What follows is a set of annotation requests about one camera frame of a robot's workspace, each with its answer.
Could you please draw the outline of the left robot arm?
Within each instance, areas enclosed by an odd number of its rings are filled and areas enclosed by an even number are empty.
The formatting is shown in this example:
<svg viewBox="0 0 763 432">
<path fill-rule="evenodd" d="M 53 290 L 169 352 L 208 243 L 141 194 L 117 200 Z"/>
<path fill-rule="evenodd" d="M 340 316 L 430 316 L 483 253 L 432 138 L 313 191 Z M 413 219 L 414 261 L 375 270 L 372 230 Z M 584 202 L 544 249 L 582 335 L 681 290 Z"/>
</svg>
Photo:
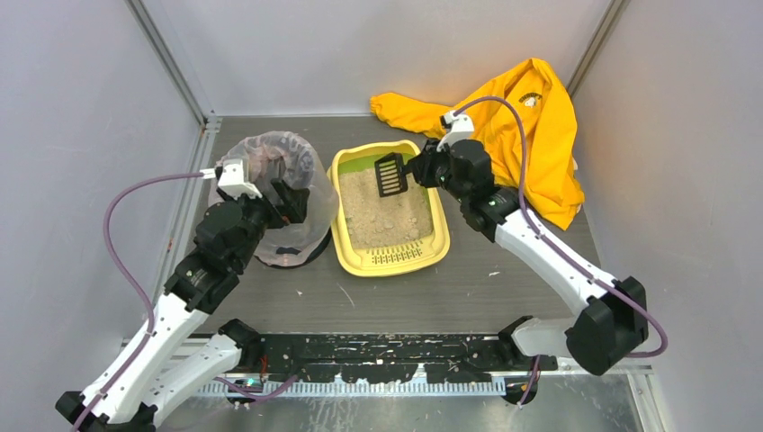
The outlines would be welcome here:
<svg viewBox="0 0 763 432">
<path fill-rule="evenodd" d="M 167 362 L 239 283 L 267 230 L 302 222 L 310 192 L 271 183 L 270 202 L 252 184 L 219 190 L 196 227 L 195 247 L 175 268 L 148 319 L 109 368 L 82 391 L 66 391 L 56 410 L 75 431 L 154 431 L 203 385 L 263 357 L 261 336 L 239 319 L 223 325 L 196 353 Z"/>
</svg>

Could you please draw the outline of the black litter scoop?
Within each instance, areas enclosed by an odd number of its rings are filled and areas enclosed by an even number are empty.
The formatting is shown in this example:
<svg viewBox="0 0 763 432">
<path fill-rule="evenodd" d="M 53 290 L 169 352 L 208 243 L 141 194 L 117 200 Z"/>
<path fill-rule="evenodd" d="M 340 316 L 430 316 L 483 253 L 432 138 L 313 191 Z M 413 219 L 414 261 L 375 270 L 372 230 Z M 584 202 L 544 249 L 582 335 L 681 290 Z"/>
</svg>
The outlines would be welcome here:
<svg viewBox="0 0 763 432">
<path fill-rule="evenodd" d="M 373 167 L 380 198 L 403 194 L 408 190 L 406 164 L 401 153 L 391 152 L 380 157 L 374 161 Z"/>
</svg>

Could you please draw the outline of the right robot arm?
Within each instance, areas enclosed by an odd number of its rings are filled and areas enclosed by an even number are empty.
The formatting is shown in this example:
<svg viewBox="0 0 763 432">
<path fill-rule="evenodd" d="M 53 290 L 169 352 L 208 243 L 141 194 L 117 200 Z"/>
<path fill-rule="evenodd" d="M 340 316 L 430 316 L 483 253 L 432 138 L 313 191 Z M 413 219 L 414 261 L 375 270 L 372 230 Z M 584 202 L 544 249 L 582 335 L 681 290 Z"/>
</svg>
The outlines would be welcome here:
<svg viewBox="0 0 763 432">
<path fill-rule="evenodd" d="M 508 337 L 525 356 L 573 358 L 600 376 L 649 336 L 646 290 L 634 277 L 623 280 L 592 265 L 546 229 L 517 189 L 499 186 L 489 155 L 466 139 L 439 151 L 433 141 L 394 173 L 402 183 L 439 187 L 460 204 L 464 220 L 489 241 L 519 257 L 560 296 L 569 319 L 522 318 Z"/>
</svg>

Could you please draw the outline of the yellow green litter box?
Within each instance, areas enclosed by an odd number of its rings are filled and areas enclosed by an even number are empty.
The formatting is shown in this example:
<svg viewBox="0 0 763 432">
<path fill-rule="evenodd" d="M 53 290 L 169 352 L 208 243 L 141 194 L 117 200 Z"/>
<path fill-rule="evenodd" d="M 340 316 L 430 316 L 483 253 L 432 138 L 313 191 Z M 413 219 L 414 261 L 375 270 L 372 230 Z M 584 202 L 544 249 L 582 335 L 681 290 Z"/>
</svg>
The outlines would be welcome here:
<svg viewBox="0 0 763 432">
<path fill-rule="evenodd" d="M 343 149 L 337 152 L 327 171 L 339 196 L 338 213 L 331 223 L 331 234 L 340 265 L 352 275 L 384 277 L 410 273 L 437 263 L 445 257 L 450 247 L 450 233 L 439 193 L 434 188 L 427 189 L 416 184 L 411 177 L 408 178 L 408 188 L 421 187 L 427 190 L 433 233 L 397 246 L 368 249 L 352 246 L 340 195 L 339 176 L 369 168 L 374 171 L 374 161 L 391 152 L 401 153 L 404 160 L 409 161 L 420 153 L 420 149 L 407 139 Z"/>
</svg>

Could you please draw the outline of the bin with pink bag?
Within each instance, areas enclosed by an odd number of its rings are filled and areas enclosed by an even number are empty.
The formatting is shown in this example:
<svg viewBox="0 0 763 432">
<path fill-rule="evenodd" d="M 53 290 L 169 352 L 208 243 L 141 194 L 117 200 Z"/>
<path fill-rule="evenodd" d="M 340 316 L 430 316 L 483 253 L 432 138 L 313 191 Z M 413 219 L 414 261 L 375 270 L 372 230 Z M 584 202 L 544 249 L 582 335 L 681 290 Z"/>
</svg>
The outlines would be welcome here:
<svg viewBox="0 0 763 432">
<path fill-rule="evenodd" d="M 273 203 L 281 202 L 273 180 L 310 192 L 305 221 L 268 230 L 255 251 L 257 260 L 273 268 L 291 269 L 319 257 L 328 247 L 339 199 L 313 146 L 294 132 L 268 131 L 242 139 L 215 166 L 232 158 L 247 163 L 248 179 Z"/>
</svg>

